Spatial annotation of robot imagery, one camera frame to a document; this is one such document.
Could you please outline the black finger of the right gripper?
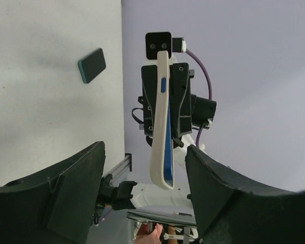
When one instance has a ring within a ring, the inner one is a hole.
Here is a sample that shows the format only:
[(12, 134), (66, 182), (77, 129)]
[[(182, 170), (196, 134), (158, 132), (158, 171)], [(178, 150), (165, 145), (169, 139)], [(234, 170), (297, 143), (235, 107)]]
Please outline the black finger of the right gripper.
[(189, 64), (175, 63), (170, 72), (172, 134), (185, 135), (192, 131)]
[(142, 66), (141, 79), (144, 133), (146, 136), (152, 136), (157, 98), (157, 66)]

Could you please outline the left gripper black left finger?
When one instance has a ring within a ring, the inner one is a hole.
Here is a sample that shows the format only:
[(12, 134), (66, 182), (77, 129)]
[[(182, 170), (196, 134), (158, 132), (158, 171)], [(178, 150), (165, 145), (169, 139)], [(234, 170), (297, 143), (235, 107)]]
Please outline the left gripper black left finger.
[(105, 144), (0, 187), (0, 243), (86, 243)]

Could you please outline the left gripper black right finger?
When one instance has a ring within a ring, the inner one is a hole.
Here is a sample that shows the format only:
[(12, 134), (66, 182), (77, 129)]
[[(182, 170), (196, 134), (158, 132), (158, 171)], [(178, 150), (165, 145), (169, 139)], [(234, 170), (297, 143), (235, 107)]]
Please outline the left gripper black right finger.
[(203, 243), (305, 243), (305, 191), (252, 180), (193, 145), (185, 163)]

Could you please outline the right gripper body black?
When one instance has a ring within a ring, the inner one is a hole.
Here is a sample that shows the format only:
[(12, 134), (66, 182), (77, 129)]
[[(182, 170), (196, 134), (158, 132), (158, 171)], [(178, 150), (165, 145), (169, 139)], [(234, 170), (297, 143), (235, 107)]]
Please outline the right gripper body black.
[[(191, 112), (192, 112), (192, 128), (203, 126), (205, 129), (213, 121), (216, 112), (217, 103), (213, 100), (198, 97), (191, 94)], [(175, 139), (175, 147), (180, 146), (179, 140), (184, 135), (173, 135)]]

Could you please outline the teal phone black screen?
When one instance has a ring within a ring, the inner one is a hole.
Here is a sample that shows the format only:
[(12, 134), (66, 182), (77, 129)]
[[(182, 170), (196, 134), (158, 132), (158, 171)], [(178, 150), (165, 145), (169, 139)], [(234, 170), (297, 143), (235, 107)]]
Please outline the teal phone black screen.
[(92, 51), (77, 63), (84, 84), (92, 82), (106, 69), (106, 61), (102, 48)]

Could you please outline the blue phone black screen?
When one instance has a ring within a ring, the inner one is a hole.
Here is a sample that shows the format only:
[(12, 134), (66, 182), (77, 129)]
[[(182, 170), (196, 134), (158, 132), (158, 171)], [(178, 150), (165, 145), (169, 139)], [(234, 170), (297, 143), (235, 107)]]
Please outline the blue phone black screen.
[(163, 178), (167, 185), (173, 186), (173, 141), (171, 134), (171, 122), (170, 122), (170, 106), (169, 95), (167, 95), (166, 106), (166, 132), (165, 132), (165, 150), (164, 150), (164, 166), (163, 166)]

